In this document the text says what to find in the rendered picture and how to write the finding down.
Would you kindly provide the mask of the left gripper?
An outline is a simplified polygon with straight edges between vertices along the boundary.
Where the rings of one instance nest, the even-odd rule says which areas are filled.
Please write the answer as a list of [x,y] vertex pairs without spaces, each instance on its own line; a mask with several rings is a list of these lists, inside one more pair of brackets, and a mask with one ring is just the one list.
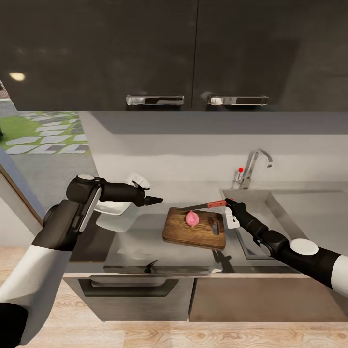
[[116,182],[116,184],[118,195],[115,201],[124,201],[124,203],[132,202],[137,207],[161,203],[163,201],[162,198],[150,196],[146,196],[145,198],[145,190],[140,186],[135,187],[123,182]]

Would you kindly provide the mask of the parer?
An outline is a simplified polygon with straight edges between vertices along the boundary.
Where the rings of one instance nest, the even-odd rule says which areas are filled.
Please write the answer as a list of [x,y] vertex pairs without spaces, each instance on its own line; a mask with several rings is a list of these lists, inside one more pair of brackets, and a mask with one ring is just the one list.
[[201,205],[183,207],[183,208],[180,208],[178,210],[179,211],[198,210],[198,209],[202,209],[202,208],[211,208],[211,207],[219,207],[219,206],[229,206],[229,204],[225,200],[221,200],[221,201],[210,202],[210,203],[201,204]]

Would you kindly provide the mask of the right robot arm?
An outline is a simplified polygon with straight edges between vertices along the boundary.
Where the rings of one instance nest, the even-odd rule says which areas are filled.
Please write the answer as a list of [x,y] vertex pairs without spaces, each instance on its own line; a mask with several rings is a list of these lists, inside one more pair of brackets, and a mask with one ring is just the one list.
[[298,238],[289,242],[287,237],[257,220],[243,202],[224,199],[229,229],[244,228],[262,251],[348,298],[348,256],[319,247],[310,240]]

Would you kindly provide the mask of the vidalia onion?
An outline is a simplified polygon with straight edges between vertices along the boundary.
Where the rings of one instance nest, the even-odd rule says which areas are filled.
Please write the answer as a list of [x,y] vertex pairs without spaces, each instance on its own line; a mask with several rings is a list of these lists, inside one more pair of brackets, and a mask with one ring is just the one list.
[[186,216],[186,222],[191,227],[194,227],[199,222],[199,217],[196,213],[193,212],[193,210],[188,210],[190,213]]

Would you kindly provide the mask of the cutting board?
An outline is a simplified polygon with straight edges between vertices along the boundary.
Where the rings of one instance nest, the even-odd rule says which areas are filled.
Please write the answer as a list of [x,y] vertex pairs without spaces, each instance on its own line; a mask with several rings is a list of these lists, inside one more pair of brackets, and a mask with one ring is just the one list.
[[[186,222],[190,211],[179,211],[178,207],[170,207],[163,229],[164,240],[192,244],[197,246],[224,249],[226,246],[223,216],[221,213],[193,210],[199,222],[191,227]],[[218,235],[213,233],[213,222],[217,223]]]

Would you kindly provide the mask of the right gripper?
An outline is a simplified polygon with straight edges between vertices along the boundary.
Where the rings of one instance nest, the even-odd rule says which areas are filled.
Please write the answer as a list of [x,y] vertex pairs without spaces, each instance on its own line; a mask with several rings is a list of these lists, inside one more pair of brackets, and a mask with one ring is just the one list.
[[248,211],[246,211],[246,205],[243,202],[236,202],[234,199],[226,198],[224,199],[232,210],[233,216],[236,217],[236,220],[239,221],[240,227],[244,228],[247,231],[248,225],[257,220],[252,216]]

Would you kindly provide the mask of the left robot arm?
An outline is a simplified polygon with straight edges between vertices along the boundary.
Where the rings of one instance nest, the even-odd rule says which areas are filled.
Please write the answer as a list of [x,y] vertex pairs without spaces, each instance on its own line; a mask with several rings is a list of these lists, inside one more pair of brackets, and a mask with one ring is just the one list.
[[21,261],[0,287],[0,348],[27,345],[53,308],[69,258],[97,204],[128,203],[137,207],[161,203],[146,196],[150,183],[133,171],[123,182],[79,174],[60,204],[52,206]]

